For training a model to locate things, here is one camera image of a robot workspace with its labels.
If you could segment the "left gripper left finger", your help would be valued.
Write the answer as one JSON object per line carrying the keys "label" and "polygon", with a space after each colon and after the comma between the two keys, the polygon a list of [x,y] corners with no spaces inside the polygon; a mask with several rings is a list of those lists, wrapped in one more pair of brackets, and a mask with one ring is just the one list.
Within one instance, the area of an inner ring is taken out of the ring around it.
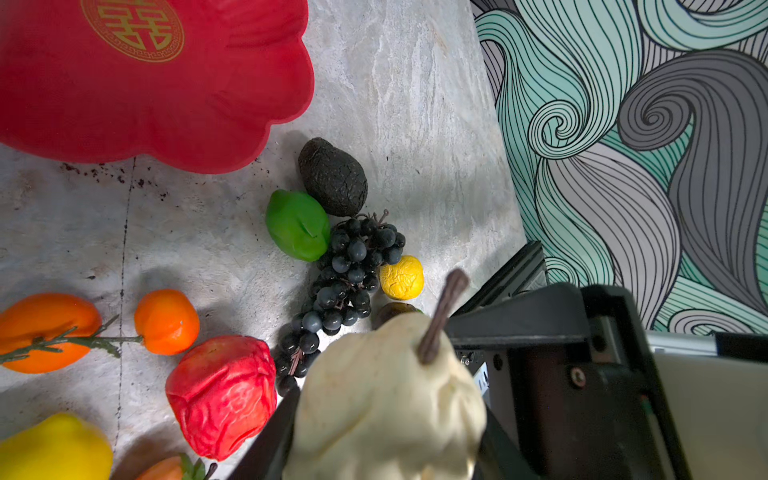
{"label": "left gripper left finger", "polygon": [[257,436],[229,480],[280,480],[292,444],[300,389],[291,389]]}

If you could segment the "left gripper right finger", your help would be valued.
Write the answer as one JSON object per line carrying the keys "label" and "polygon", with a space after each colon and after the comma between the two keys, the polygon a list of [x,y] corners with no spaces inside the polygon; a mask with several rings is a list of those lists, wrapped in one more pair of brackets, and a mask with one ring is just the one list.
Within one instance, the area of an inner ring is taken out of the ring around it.
{"label": "left gripper right finger", "polygon": [[539,479],[489,407],[474,479]]}

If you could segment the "red wrinkled fake pepper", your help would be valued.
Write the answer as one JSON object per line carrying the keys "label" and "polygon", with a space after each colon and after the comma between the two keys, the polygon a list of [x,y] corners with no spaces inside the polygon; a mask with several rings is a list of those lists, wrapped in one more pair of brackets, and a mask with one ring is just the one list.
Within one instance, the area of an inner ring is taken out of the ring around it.
{"label": "red wrinkled fake pepper", "polygon": [[268,344],[229,335],[185,354],[168,376],[165,393],[192,450],[224,461],[258,435],[276,411],[275,383]]}

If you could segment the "cream white fake pear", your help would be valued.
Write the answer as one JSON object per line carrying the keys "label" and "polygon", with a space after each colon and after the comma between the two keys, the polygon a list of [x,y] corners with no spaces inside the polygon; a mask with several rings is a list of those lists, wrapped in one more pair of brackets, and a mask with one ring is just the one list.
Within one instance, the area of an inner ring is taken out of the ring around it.
{"label": "cream white fake pear", "polygon": [[334,341],[308,370],[285,479],[469,479],[487,425],[444,328],[468,285],[449,273],[433,316],[400,314]]}

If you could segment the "dark brown fake avocado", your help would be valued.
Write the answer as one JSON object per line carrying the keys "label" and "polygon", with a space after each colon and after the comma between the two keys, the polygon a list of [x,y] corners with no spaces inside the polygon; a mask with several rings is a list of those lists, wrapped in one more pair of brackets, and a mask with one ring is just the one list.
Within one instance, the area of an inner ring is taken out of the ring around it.
{"label": "dark brown fake avocado", "polygon": [[368,182],[362,165],[327,140],[309,140],[298,156],[298,170],[306,192],[329,215],[354,217],[363,208]]}

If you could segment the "red flower-shaped fruit bowl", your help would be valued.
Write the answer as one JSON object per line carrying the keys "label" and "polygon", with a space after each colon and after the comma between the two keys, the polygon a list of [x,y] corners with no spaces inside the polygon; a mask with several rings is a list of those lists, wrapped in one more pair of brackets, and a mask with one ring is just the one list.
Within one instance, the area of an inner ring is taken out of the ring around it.
{"label": "red flower-shaped fruit bowl", "polygon": [[239,170],[315,85],[304,1],[5,1],[1,141],[71,163]]}

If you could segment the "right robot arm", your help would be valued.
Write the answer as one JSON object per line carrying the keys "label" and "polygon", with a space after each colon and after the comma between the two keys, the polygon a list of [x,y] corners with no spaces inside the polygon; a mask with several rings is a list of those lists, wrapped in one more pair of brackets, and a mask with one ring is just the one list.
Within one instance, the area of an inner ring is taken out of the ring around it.
{"label": "right robot arm", "polygon": [[617,286],[547,281],[524,246],[446,331],[488,409],[478,479],[763,479],[767,339],[687,311],[645,330]]}

